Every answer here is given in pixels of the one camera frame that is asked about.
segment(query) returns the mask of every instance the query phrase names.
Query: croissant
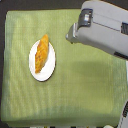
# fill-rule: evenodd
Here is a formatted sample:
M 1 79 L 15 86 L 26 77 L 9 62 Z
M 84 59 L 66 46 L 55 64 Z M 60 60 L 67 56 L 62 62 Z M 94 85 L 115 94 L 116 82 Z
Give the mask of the croissant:
M 39 73 L 41 69 L 44 67 L 45 62 L 48 57 L 49 50 L 49 39 L 48 35 L 45 34 L 37 46 L 37 52 L 35 54 L 35 73 Z

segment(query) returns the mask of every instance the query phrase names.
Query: dark background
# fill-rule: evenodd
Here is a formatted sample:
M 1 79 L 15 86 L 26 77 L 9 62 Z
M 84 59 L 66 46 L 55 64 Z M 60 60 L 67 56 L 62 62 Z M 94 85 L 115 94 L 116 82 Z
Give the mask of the dark background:
M 4 65 L 5 19 L 10 10 L 80 9 L 85 0 L 0 0 L 0 106 Z M 103 0 L 128 10 L 128 0 Z M 0 128 L 7 128 L 0 121 Z

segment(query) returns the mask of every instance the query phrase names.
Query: gray robot arm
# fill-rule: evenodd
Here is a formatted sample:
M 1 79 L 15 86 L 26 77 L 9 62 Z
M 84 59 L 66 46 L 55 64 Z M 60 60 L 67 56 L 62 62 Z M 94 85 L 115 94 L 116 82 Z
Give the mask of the gray robot arm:
M 128 60 L 128 11 L 103 1 L 86 1 L 66 39 Z

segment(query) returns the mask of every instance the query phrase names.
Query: green tablecloth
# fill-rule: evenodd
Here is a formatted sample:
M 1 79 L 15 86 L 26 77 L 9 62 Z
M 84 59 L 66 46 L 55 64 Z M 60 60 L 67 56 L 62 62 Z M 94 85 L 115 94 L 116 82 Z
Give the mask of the green tablecloth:
M 128 98 L 126 62 L 66 41 L 65 35 L 79 13 L 7 13 L 2 121 L 10 126 L 118 124 Z M 28 60 L 32 45 L 45 33 L 56 52 L 56 67 L 49 80 L 39 82 L 31 75 Z

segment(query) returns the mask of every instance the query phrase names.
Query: white plate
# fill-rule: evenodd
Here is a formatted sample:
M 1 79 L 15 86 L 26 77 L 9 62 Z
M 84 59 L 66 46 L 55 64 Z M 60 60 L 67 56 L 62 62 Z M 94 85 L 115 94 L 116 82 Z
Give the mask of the white plate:
M 45 66 L 42 68 L 40 73 L 35 73 L 35 54 L 37 52 L 37 46 L 39 44 L 40 40 L 37 41 L 31 48 L 30 54 L 29 54 L 29 68 L 30 72 L 33 75 L 33 77 L 39 81 L 45 81 L 47 80 L 53 73 L 55 68 L 55 51 L 52 47 L 52 45 L 49 43 L 49 52 L 48 57 L 45 63 Z

